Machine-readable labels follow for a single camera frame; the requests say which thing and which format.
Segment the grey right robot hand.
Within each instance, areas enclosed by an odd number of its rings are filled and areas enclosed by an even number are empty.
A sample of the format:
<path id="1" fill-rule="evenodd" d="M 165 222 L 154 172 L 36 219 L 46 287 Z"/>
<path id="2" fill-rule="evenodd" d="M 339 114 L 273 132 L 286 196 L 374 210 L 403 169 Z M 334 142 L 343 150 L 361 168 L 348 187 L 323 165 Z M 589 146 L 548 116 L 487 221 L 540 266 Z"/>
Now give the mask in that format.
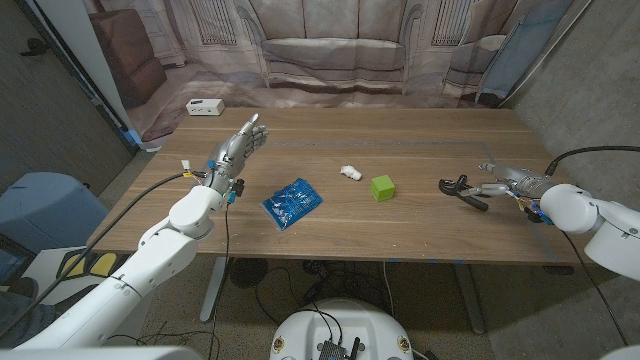
<path id="1" fill-rule="evenodd" d="M 513 194 L 536 199 L 541 198 L 546 191 L 555 186 L 550 177 L 526 168 L 494 163 L 485 163 L 481 168 L 490 172 L 495 177 L 496 183 L 462 190 L 459 192 L 461 196 Z"/>

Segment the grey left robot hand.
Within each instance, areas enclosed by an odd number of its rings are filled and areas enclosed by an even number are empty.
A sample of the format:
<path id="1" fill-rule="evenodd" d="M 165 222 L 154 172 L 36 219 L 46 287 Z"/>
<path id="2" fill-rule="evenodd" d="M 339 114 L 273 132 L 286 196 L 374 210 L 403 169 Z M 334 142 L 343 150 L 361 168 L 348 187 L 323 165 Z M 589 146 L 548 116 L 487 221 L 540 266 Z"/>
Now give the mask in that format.
<path id="1" fill-rule="evenodd" d="M 203 185 L 224 195 L 245 166 L 247 159 L 266 143 L 268 130 L 258 125 L 259 115 L 254 114 L 240 130 L 231 135 L 219 147 L 214 158 L 214 168 L 207 174 Z"/>

